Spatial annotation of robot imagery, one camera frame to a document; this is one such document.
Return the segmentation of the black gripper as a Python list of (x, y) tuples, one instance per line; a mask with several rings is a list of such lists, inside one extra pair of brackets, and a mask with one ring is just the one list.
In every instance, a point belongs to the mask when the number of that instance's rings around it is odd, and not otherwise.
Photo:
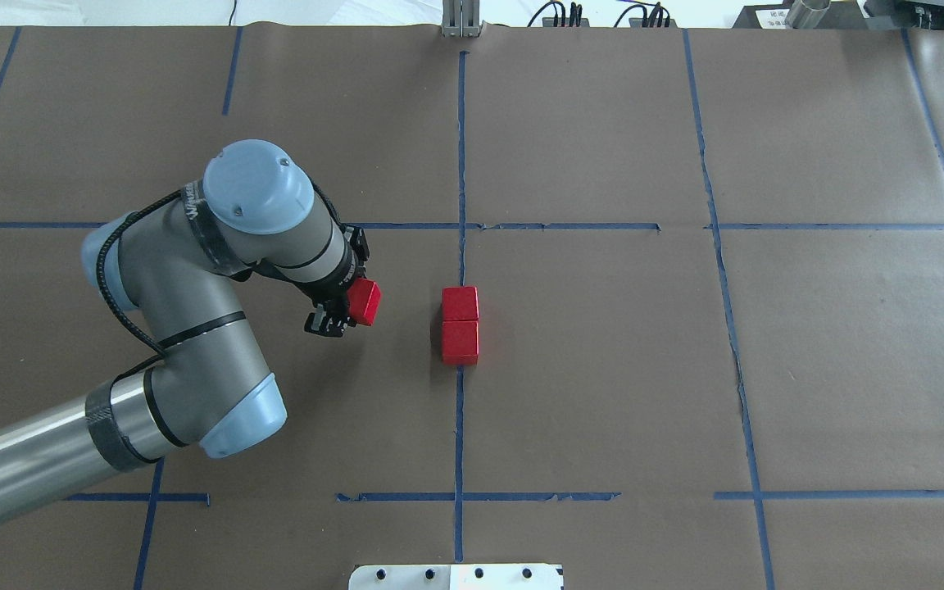
[(311, 299), (314, 307), (304, 321), (304, 332), (325, 338), (344, 336), (348, 326), (356, 324), (348, 295), (354, 283), (354, 279), (345, 279), (338, 283), (317, 281), (300, 284), (300, 291)]

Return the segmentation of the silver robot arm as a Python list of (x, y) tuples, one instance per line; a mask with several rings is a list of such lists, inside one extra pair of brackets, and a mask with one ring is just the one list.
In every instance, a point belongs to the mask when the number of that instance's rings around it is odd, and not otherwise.
[(63, 406), (0, 430), (0, 525), (196, 443), (246, 451), (288, 418), (233, 284), (258, 274), (310, 298), (308, 333), (340, 338), (370, 257), (281, 147), (240, 139), (199, 179), (90, 232), (86, 275), (153, 352)]

